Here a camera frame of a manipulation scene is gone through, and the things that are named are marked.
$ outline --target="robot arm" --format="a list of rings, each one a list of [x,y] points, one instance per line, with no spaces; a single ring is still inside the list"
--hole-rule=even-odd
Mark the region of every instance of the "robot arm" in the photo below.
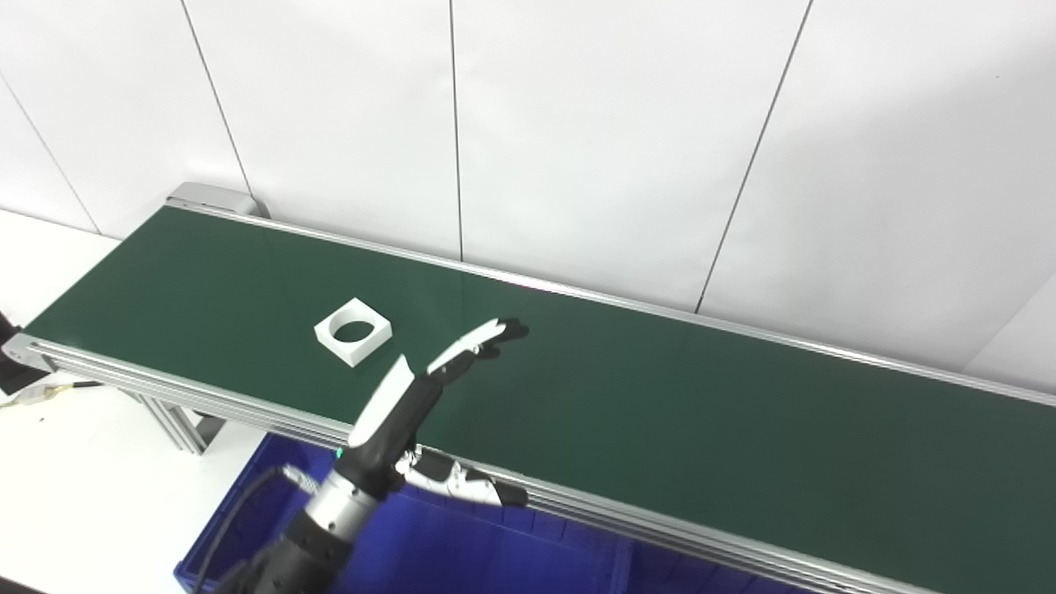
[[[498,356],[497,344],[527,336],[516,319],[493,319],[456,340],[425,373],[403,356],[366,403],[348,447],[278,541],[249,563],[232,568],[216,594],[324,592],[352,556],[353,544],[374,509],[404,481],[480,503],[525,505],[527,494],[415,443],[415,432],[444,387],[477,358]]]

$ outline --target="green conveyor belt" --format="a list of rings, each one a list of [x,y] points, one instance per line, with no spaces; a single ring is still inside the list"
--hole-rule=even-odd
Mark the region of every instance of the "green conveyor belt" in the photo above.
[[[313,326],[394,336],[350,369]],[[949,594],[1056,591],[1056,409],[362,248],[162,208],[33,336],[353,422],[399,353],[491,317],[531,335],[419,440]]]

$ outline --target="white square block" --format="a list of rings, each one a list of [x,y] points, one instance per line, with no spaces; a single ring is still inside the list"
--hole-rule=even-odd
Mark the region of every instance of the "white square block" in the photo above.
[[[373,326],[374,330],[364,338],[354,342],[345,342],[334,337],[334,334],[342,326],[354,321],[364,321]],[[350,367],[359,365],[359,361],[366,358],[393,335],[392,323],[358,298],[341,305],[336,312],[317,323],[315,328],[319,344],[329,349]]]

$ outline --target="metal bracket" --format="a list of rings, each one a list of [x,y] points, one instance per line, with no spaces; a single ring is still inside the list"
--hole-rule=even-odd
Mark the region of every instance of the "metal bracket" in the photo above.
[[[181,184],[169,194],[169,202],[190,202],[237,215],[270,218],[264,203],[248,193],[194,182]]]
[[[144,405],[172,443],[183,451],[202,456],[224,426],[224,420],[205,416],[193,425],[181,407],[132,390],[120,389]]]
[[[34,338],[32,336],[19,332],[4,342],[3,354],[7,355],[15,363],[33,367],[40,371],[46,371],[48,373],[57,371],[58,367],[55,364],[44,358],[40,353],[30,349],[33,341]]]

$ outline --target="white wall panel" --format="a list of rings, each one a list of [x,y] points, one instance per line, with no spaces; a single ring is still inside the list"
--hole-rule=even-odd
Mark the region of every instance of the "white wall panel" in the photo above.
[[[455,0],[466,260],[693,309],[805,8]]]
[[[2,79],[0,209],[95,230]]]
[[[275,219],[458,255],[447,0],[192,0]]]
[[[178,0],[4,0],[0,70],[106,235],[184,181],[245,189]]]
[[[1056,394],[1056,275],[964,372]]]
[[[817,2],[701,313],[961,369],[1056,271],[1054,31]]]

